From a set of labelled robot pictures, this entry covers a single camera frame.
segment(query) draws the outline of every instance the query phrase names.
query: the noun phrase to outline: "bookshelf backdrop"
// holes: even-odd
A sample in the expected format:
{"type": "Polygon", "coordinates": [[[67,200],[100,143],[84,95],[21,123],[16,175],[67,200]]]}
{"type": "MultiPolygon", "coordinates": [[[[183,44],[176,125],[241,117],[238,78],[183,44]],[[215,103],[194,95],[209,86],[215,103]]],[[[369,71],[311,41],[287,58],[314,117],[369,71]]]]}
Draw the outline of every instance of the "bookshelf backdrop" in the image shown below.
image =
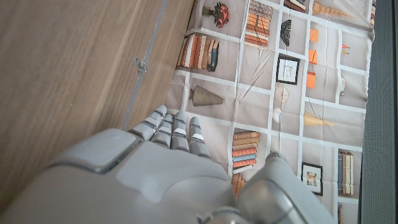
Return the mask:
{"type": "Polygon", "coordinates": [[[209,130],[203,132],[203,137],[211,159],[224,167],[231,180],[233,135],[243,131],[261,134],[256,163],[240,173],[239,178],[244,181],[264,165],[271,151],[280,151],[298,178],[303,162],[322,166],[323,195],[317,197],[336,222],[340,204],[346,223],[355,221],[371,56],[372,1],[359,2],[356,7],[360,10],[356,11],[351,5],[342,10],[342,5],[316,1],[354,16],[333,18],[313,14],[314,0],[303,1],[304,12],[285,6],[285,0],[258,0],[269,7],[266,9],[271,17],[262,23],[268,31],[261,32],[265,40],[258,44],[261,47],[248,43],[247,31],[252,31],[248,24],[253,21],[249,16],[250,1],[224,0],[231,19],[223,28],[214,25],[214,17],[202,16],[203,6],[214,6],[217,2],[198,1],[186,33],[219,41],[217,68],[208,72],[177,67],[166,102],[168,113],[185,111],[187,121],[192,116],[199,117],[202,129],[209,130]],[[280,38],[281,25],[287,20],[292,21],[289,46],[280,38]],[[316,63],[310,50],[316,50],[316,63]],[[296,85],[276,81],[280,55],[298,59],[296,85]],[[264,60],[267,62],[261,75],[253,82],[252,76],[264,60]],[[316,74],[314,88],[308,87],[307,77],[313,78],[308,73],[316,74]],[[188,99],[189,89],[197,85],[222,97],[223,103],[193,106],[188,99]],[[283,121],[279,123],[273,118],[278,110],[283,121]],[[327,124],[306,125],[319,122],[327,124]],[[338,190],[339,152],[353,155],[353,194],[338,190]]]}

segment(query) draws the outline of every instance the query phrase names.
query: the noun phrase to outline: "wood grain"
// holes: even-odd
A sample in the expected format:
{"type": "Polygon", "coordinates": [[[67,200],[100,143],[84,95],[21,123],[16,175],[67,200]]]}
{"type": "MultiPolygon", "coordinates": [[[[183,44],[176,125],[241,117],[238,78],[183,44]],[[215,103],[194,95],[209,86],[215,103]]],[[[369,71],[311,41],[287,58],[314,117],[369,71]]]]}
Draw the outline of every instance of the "wood grain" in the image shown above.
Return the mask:
{"type": "MultiPolygon", "coordinates": [[[[0,1],[0,211],[53,156],[121,127],[137,77],[132,62],[144,57],[161,4],[0,1]]],[[[169,0],[163,17],[188,22],[191,6],[169,0]]],[[[162,98],[150,91],[170,82],[187,26],[165,23],[148,63],[159,81],[146,81],[150,97],[136,101],[144,108],[164,103],[167,84],[157,90],[162,98]]]]}

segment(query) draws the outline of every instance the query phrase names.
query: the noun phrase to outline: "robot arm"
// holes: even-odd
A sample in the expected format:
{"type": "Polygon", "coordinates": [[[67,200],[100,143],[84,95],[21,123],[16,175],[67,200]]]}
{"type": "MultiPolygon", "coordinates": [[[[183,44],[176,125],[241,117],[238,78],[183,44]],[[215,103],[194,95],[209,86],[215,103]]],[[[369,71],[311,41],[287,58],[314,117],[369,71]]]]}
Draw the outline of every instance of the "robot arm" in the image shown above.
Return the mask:
{"type": "Polygon", "coordinates": [[[278,153],[242,189],[211,161],[198,118],[158,107],[125,132],[108,129],[55,158],[0,223],[331,223],[278,153]]]}

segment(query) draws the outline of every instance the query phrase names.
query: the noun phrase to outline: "book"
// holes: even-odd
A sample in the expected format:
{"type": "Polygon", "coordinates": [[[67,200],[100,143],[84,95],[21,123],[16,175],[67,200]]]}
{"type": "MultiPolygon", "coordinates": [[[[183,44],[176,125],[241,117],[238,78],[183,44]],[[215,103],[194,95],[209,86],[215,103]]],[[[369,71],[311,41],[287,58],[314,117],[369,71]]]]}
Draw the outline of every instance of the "book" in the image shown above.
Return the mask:
{"type": "Polygon", "coordinates": [[[291,3],[289,0],[284,1],[284,6],[288,7],[289,9],[296,10],[298,12],[305,12],[302,8],[296,6],[295,4],[291,3]]]}
{"type": "Polygon", "coordinates": [[[299,3],[297,0],[289,0],[289,1],[305,11],[306,7],[303,4],[299,3]]]}
{"type": "Polygon", "coordinates": [[[247,139],[237,139],[237,140],[233,140],[233,146],[249,144],[249,143],[258,143],[259,141],[260,141],[259,137],[247,138],[247,139]]]}
{"type": "Polygon", "coordinates": [[[255,132],[255,131],[245,131],[245,132],[234,134],[234,140],[244,139],[244,138],[255,138],[255,137],[260,137],[260,133],[255,132]]]}
{"type": "Polygon", "coordinates": [[[244,156],[244,155],[248,155],[248,154],[255,154],[257,152],[256,148],[249,148],[249,149],[240,149],[240,150],[235,150],[232,151],[232,157],[236,157],[236,156],[244,156]]]}
{"type": "Polygon", "coordinates": [[[207,69],[208,51],[210,48],[210,39],[206,39],[205,49],[203,51],[203,59],[201,61],[201,69],[207,69]]]}
{"type": "Polygon", "coordinates": [[[249,24],[249,25],[252,25],[252,26],[256,26],[256,27],[260,27],[260,28],[263,28],[263,29],[269,29],[269,26],[267,26],[267,25],[262,25],[262,24],[260,24],[260,23],[258,23],[258,22],[253,22],[253,21],[247,21],[247,24],[249,24]]]}
{"type": "Polygon", "coordinates": [[[242,150],[242,149],[250,149],[250,148],[257,148],[257,143],[248,143],[248,144],[242,144],[238,146],[232,146],[232,150],[242,150]]]}
{"type": "Polygon", "coordinates": [[[178,57],[177,66],[179,66],[181,64],[182,52],[184,51],[186,42],[187,42],[187,38],[184,38],[184,41],[182,42],[182,46],[181,46],[180,56],[178,57]]]}
{"type": "Polygon", "coordinates": [[[346,194],[350,194],[350,183],[351,183],[351,158],[349,154],[346,152],[345,153],[346,157],[346,170],[343,170],[343,172],[346,173],[346,194]]]}
{"type": "Polygon", "coordinates": [[[202,65],[202,61],[203,61],[203,53],[205,52],[206,41],[207,41],[206,36],[202,36],[201,43],[200,43],[198,66],[195,67],[197,69],[201,69],[201,65],[202,65]]]}
{"type": "Polygon", "coordinates": [[[257,32],[262,31],[262,32],[264,32],[266,35],[269,36],[269,30],[264,29],[264,28],[260,28],[260,27],[257,27],[257,26],[251,25],[251,24],[246,24],[246,29],[254,30],[254,31],[257,31],[257,32]]]}
{"type": "Polygon", "coordinates": [[[244,38],[245,39],[248,39],[248,40],[253,40],[253,41],[257,41],[257,43],[262,43],[262,44],[264,44],[264,45],[266,45],[267,43],[268,43],[268,41],[267,40],[265,40],[265,39],[262,39],[262,38],[260,38],[260,37],[253,37],[253,36],[251,36],[251,35],[244,35],[244,38]]]}
{"type": "Polygon", "coordinates": [[[195,56],[193,58],[193,65],[191,68],[198,68],[199,64],[199,54],[200,54],[200,46],[201,46],[201,37],[197,38],[197,44],[196,44],[196,49],[195,49],[195,56]]]}
{"type": "Polygon", "coordinates": [[[246,170],[249,170],[249,169],[252,169],[252,168],[253,168],[253,165],[248,165],[248,166],[240,167],[240,168],[237,168],[237,169],[233,169],[232,170],[232,174],[238,174],[240,172],[243,172],[243,171],[246,171],[246,170]]]}
{"type": "Polygon", "coordinates": [[[258,38],[264,39],[264,40],[266,40],[266,41],[269,40],[269,37],[267,37],[267,36],[265,36],[265,35],[262,35],[262,34],[259,34],[259,33],[249,32],[249,31],[247,31],[247,30],[246,30],[246,32],[244,33],[244,35],[249,35],[249,36],[252,36],[252,37],[258,37],[258,38]]]}
{"type": "Polygon", "coordinates": [[[193,40],[195,38],[195,35],[191,35],[189,37],[188,46],[187,46],[187,54],[185,56],[185,60],[182,66],[189,68],[189,63],[191,61],[191,53],[192,53],[192,46],[193,46],[193,40]]]}
{"type": "Polygon", "coordinates": [[[187,56],[189,40],[190,40],[190,36],[188,36],[187,41],[185,41],[185,45],[184,45],[184,49],[182,50],[181,61],[179,63],[179,66],[184,66],[184,64],[185,64],[185,57],[187,56]]]}
{"type": "Polygon", "coordinates": [[[251,40],[251,39],[247,39],[247,38],[245,38],[244,41],[245,41],[246,43],[253,44],[255,47],[258,47],[258,46],[267,47],[267,43],[264,43],[264,42],[260,42],[260,41],[256,41],[256,40],[251,40]]]}
{"type": "Polygon", "coordinates": [[[238,162],[238,161],[245,161],[248,159],[255,159],[256,155],[255,154],[248,154],[248,155],[244,155],[244,156],[235,156],[232,157],[232,161],[233,162],[238,162]]]}
{"type": "Polygon", "coordinates": [[[343,174],[343,181],[341,182],[342,186],[343,186],[343,194],[346,193],[347,189],[346,189],[346,166],[347,166],[347,157],[346,157],[346,153],[342,152],[341,153],[343,155],[343,168],[341,170],[341,173],[343,174]]]}
{"type": "Polygon", "coordinates": [[[254,164],[256,164],[256,160],[255,159],[248,159],[248,160],[245,160],[245,161],[234,162],[233,166],[234,167],[242,167],[242,166],[254,165],[254,164]]]}
{"type": "Polygon", "coordinates": [[[193,67],[193,63],[195,62],[195,53],[197,51],[197,44],[198,44],[198,36],[194,35],[193,36],[190,59],[189,59],[189,66],[188,66],[189,68],[192,68],[193,67]]]}
{"type": "Polygon", "coordinates": [[[343,191],[343,154],[341,152],[338,153],[338,174],[337,174],[337,188],[339,191],[343,191]]]}
{"type": "Polygon", "coordinates": [[[219,48],[219,42],[216,40],[213,45],[213,50],[211,51],[211,63],[210,63],[210,70],[214,72],[217,67],[218,63],[218,48],[219,48]]]}
{"type": "Polygon", "coordinates": [[[210,65],[211,65],[211,53],[212,53],[212,51],[213,51],[213,45],[214,45],[214,40],[211,40],[211,42],[210,42],[210,46],[209,46],[209,51],[207,51],[207,54],[208,54],[208,58],[207,58],[207,70],[210,72],[211,71],[211,69],[210,69],[210,65]]]}
{"type": "Polygon", "coordinates": [[[348,153],[349,154],[349,158],[350,158],[350,170],[349,170],[349,174],[350,174],[350,182],[349,182],[349,186],[350,186],[350,190],[349,193],[351,195],[354,195],[354,155],[352,155],[352,153],[348,153]]]}
{"type": "Polygon", "coordinates": [[[238,178],[239,178],[239,174],[235,174],[232,176],[232,190],[234,192],[234,194],[236,194],[236,187],[238,186],[238,178]]]}

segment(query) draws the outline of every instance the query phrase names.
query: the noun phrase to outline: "framed picture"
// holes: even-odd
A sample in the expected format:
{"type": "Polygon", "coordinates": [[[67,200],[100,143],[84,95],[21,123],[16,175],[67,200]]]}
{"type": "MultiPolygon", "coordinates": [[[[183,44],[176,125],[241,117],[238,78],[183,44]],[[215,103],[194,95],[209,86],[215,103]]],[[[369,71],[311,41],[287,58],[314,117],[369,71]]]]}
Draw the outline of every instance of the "framed picture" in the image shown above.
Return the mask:
{"type": "Polygon", "coordinates": [[[323,195],[322,166],[303,162],[301,180],[315,195],[323,195]]]}
{"type": "Polygon", "coordinates": [[[276,81],[297,85],[300,59],[279,55],[276,66],[276,81]]]}

